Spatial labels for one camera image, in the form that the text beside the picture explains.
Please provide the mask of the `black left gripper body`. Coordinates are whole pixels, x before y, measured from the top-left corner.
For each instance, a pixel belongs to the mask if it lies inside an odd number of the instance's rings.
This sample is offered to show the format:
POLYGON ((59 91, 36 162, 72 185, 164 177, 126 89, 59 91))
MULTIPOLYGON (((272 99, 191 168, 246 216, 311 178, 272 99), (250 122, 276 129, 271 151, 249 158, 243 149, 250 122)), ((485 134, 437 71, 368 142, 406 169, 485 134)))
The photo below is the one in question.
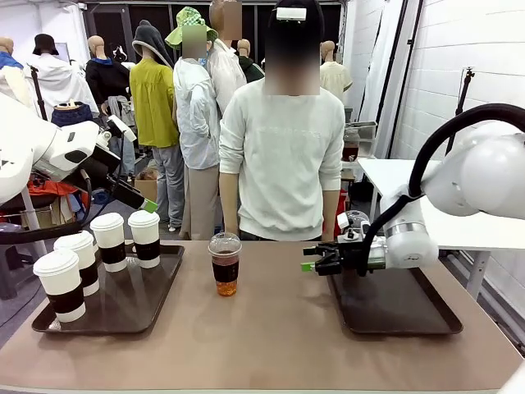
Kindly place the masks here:
POLYGON ((96 144, 93 153, 80 164, 80 169, 88 174, 94 190, 104 189, 112 196, 118 196, 121 191, 121 158, 111 150, 96 144))

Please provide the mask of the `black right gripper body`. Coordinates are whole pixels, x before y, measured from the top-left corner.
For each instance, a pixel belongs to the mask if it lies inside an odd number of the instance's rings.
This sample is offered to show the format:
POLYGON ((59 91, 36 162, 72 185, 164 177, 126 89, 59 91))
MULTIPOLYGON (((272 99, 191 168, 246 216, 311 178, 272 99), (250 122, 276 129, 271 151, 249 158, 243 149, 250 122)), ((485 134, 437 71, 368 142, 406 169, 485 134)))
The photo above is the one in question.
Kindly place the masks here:
POLYGON ((359 276, 368 271, 368 256, 363 252, 363 242, 331 242, 327 244, 330 253, 335 256, 329 259, 328 275, 341 274, 344 270, 354 270, 359 276))

